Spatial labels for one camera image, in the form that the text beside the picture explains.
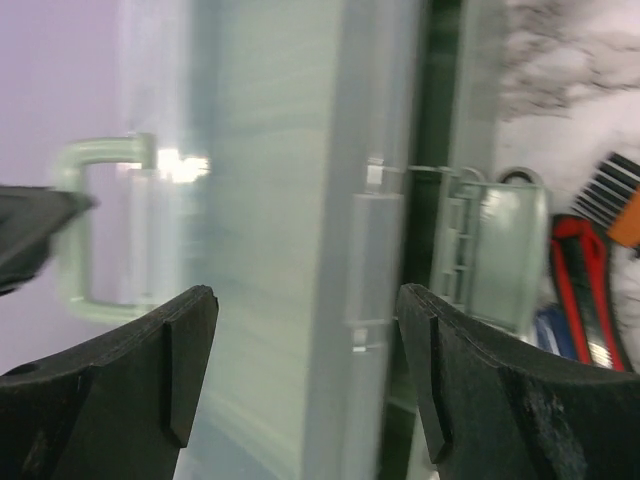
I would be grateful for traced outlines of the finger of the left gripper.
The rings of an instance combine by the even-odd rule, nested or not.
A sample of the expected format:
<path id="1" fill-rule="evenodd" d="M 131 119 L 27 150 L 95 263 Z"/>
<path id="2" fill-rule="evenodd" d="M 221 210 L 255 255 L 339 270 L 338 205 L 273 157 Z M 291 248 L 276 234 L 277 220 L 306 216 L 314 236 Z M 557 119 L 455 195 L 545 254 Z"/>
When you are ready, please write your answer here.
<path id="1" fill-rule="evenodd" d="M 1 187 L 1 293 L 36 278 L 51 255 L 56 234 L 96 206 L 87 194 L 49 187 Z"/>

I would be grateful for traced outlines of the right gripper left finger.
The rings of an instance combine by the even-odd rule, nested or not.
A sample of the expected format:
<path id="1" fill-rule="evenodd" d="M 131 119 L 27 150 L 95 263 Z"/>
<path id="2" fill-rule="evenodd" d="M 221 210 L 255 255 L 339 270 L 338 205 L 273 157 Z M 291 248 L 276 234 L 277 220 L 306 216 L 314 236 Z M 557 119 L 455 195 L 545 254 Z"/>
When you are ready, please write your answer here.
<path id="1" fill-rule="evenodd" d="M 170 479 L 194 424 L 218 300 L 191 287 L 1 377 L 4 479 Z"/>

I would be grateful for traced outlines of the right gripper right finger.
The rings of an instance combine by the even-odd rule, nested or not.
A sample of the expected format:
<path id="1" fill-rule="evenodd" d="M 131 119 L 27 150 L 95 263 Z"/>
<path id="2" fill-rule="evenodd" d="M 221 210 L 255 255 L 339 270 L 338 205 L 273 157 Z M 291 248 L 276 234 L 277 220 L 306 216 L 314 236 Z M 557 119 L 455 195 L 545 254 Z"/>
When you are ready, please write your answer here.
<path id="1" fill-rule="evenodd" d="M 443 479 L 635 479 L 639 378 L 571 361 L 403 285 L 397 317 Z"/>

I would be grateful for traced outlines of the green tool box clear lid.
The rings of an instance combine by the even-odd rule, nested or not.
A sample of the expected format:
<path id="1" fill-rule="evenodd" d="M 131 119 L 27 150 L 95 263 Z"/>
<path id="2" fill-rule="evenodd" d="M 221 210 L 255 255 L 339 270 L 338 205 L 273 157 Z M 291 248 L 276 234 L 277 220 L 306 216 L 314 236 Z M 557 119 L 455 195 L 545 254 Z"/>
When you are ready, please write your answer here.
<path id="1" fill-rule="evenodd" d="M 76 143 L 57 182 L 114 165 L 127 246 L 90 291 L 87 220 L 59 244 L 79 317 L 219 300 L 178 479 L 432 479 L 393 316 L 452 276 L 447 186 L 494 180 L 506 77 L 539 1 L 123 1 L 124 138 Z"/>

